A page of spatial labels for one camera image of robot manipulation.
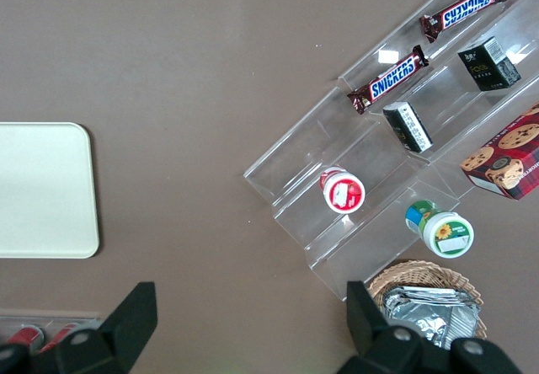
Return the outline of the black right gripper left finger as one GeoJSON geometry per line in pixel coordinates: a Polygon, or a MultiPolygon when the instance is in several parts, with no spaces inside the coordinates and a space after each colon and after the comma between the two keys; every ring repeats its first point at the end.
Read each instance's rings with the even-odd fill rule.
{"type": "Polygon", "coordinates": [[[140,282],[98,329],[69,334],[36,356],[32,373],[128,373],[157,327],[156,287],[140,282]]]}

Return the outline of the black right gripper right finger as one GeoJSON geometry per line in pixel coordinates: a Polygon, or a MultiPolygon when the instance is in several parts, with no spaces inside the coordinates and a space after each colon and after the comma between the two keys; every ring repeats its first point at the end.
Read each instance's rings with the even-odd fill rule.
{"type": "Polygon", "coordinates": [[[347,283],[346,321],[356,355],[340,373],[452,373],[450,354],[412,329],[391,325],[362,281],[347,283]]]}

